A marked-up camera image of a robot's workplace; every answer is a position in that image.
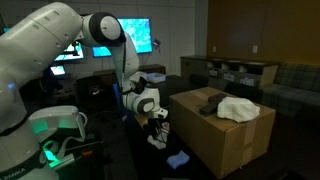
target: wall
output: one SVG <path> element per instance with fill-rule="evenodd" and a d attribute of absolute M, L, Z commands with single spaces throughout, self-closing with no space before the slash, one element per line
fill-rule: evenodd
<path fill-rule="evenodd" d="M 211 0 L 206 55 L 320 64 L 319 8 L 316 0 Z"/>
<path fill-rule="evenodd" d="M 51 0 L 0 1 L 0 12 L 6 26 L 12 27 L 26 15 L 52 2 Z M 139 55 L 140 65 L 161 64 L 167 74 L 180 75 L 180 56 L 194 54 L 195 0 L 64 0 L 79 14 L 109 12 L 116 17 L 148 17 L 151 35 L 161 41 L 160 49 Z M 84 47 L 85 58 L 66 64 L 66 71 L 75 78 L 94 71 L 114 68 L 112 59 L 93 58 L 91 48 Z"/>
<path fill-rule="evenodd" d="M 205 56 L 207 52 L 208 0 L 196 1 L 195 55 Z"/>

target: white cloth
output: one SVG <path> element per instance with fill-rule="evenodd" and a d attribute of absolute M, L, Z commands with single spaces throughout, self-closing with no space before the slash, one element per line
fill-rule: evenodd
<path fill-rule="evenodd" d="M 225 97 L 218 105 L 218 117 L 246 122 L 260 114 L 260 107 L 245 98 Z"/>
<path fill-rule="evenodd" d="M 158 149 L 164 149 L 167 146 L 166 143 L 168 133 L 169 131 L 161 128 L 161 132 L 158 133 L 155 139 L 151 135 L 149 135 L 147 140 L 150 144 L 156 146 Z"/>

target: blue screen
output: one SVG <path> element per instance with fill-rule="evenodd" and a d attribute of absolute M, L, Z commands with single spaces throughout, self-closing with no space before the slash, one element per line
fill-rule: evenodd
<path fill-rule="evenodd" d="M 147 18 L 119 18 L 123 30 L 132 38 L 137 53 L 152 52 L 152 40 L 150 31 L 150 20 Z M 93 47 L 93 57 L 110 56 L 106 47 Z"/>
<path fill-rule="evenodd" d="M 64 70 L 64 67 L 62 65 L 60 66 L 51 66 L 51 71 L 54 75 L 63 75 L 66 74 L 66 71 Z"/>
<path fill-rule="evenodd" d="M 3 32 L 8 32 L 10 28 L 3 28 Z"/>
<path fill-rule="evenodd" d="M 6 33 L 10 30 L 10 28 L 3 28 L 3 31 Z M 76 51 L 78 53 L 79 56 L 74 56 L 73 54 L 62 54 L 59 55 L 54 61 L 64 61 L 64 60 L 72 60 L 72 59 L 82 59 L 83 56 L 83 51 L 82 51 L 82 46 L 80 43 L 78 43 L 79 45 L 76 46 Z M 67 49 L 65 49 L 64 51 L 73 51 L 74 48 L 73 46 L 70 44 L 68 46 Z"/>

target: blue object on floor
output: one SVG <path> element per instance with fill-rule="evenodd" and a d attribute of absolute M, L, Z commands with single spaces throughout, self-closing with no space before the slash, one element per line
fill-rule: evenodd
<path fill-rule="evenodd" d="M 170 156 L 167 159 L 167 163 L 173 168 L 176 169 L 177 167 L 186 164 L 189 161 L 190 157 L 184 153 L 183 151 L 180 151 L 179 154 Z"/>

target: cushion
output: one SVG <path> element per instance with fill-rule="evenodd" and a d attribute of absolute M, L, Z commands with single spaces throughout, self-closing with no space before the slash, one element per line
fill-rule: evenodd
<path fill-rule="evenodd" d="M 281 64 L 274 84 L 320 93 L 320 67 L 305 64 Z"/>
<path fill-rule="evenodd" d="M 294 117 L 303 105 L 320 106 L 320 94 L 273 84 L 263 88 L 262 104 L 276 109 L 281 114 Z"/>

